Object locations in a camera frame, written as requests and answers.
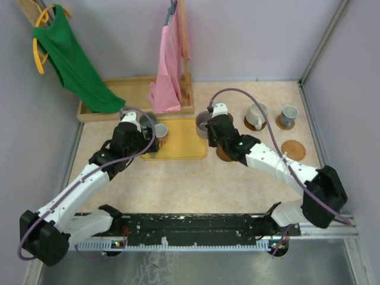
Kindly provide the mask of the purple glass cup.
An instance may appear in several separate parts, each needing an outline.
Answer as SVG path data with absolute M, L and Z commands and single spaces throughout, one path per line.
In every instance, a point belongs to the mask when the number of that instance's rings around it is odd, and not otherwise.
M 206 127 L 206 124 L 208 124 L 208 121 L 210 120 L 212 114 L 208 111 L 203 111 L 197 115 L 195 118 L 195 125 L 196 125 L 196 132 L 197 135 L 204 139 L 208 139 L 208 129 Z

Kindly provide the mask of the brown ridged wooden coaster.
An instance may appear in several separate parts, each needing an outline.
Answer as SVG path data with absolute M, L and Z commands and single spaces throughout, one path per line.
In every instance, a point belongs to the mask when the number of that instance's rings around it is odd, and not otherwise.
M 224 152 L 221 147 L 216 148 L 217 157 L 224 162 L 232 162 L 233 160 Z

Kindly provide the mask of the dark teal mug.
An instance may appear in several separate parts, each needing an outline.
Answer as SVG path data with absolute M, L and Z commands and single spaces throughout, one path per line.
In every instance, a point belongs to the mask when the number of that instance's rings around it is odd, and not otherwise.
M 139 123 L 141 129 L 152 128 L 158 123 L 157 117 L 152 113 L 147 113 L 146 115 L 141 115 L 139 118 Z

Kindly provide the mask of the pink lettered mug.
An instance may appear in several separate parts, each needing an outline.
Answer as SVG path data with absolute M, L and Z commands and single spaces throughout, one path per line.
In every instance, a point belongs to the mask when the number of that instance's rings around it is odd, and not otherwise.
M 167 143 L 169 137 L 169 129 L 163 123 L 157 123 L 155 126 L 156 138 L 159 141 L 159 147 L 161 148 L 164 144 Z

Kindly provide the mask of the large white mug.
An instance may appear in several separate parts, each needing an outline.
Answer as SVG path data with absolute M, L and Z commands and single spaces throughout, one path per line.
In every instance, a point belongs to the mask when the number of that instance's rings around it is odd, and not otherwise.
M 260 111 L 259 107 L 254 103 L 252 104 L 246 111 L 245 117 L 247 116 L 248 121 L 256 125 L 257 123 L 255 122 L 255 118 L 261 117 L 262 119 L 265 120 L 264 115 Z

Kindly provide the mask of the grey blue mug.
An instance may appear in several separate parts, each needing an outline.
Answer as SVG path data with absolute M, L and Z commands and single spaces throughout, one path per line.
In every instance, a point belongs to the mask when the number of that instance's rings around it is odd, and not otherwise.
M 292 105 L 287 105 L 283 108 L 281 111 L 281 124 L 284 125 L 285 127 L 289 127 L 290 124 L 296 120 L 296 118 L 299 115 L 299 111 L 297 107 L 292 106 Z

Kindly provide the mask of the cork woven coaster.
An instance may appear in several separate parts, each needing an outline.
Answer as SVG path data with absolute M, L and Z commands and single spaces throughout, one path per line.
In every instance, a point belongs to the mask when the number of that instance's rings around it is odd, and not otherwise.
M 286 154 L 288 158 L 301 161 L 306 156 L 306 148 L 296 140 L 287 140 L 281 145 L 281 152 Z

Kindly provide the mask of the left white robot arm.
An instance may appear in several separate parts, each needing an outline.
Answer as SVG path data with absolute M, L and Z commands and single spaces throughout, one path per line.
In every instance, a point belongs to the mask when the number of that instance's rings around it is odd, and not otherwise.
M 124 228 L 122 213 L 110 205 L 101 205 L 84 217 L 75 215 L 133 159 L 158 149 L 154 125 L 143 127 L 136 120 L 123 119 L 113 130 L 111 139 L 103 143 L 58 196 L 36 212 L 27 210 L 21 215 L 18 258 L 38 259 L 51 267 L 63 259 L 69 248 L 77 248 L 80 242 L 94 235 L 120 234 Z

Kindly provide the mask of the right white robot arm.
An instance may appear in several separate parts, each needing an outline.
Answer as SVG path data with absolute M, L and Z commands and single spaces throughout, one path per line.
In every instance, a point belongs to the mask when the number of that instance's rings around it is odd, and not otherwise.
M 281 202 L 270 210 L 265 228 L 272 235 L 304 221 L 326 229 L 346 204 L 347 194 L 333 167 L 325 165 L 317 169 L 279 156 L 259 139 L 241 135 L 225 114 L 210 118 L 206 127 L 209 146 L 220 147 L 232 161 L 262 170 L 302 196 L 299 200 Z

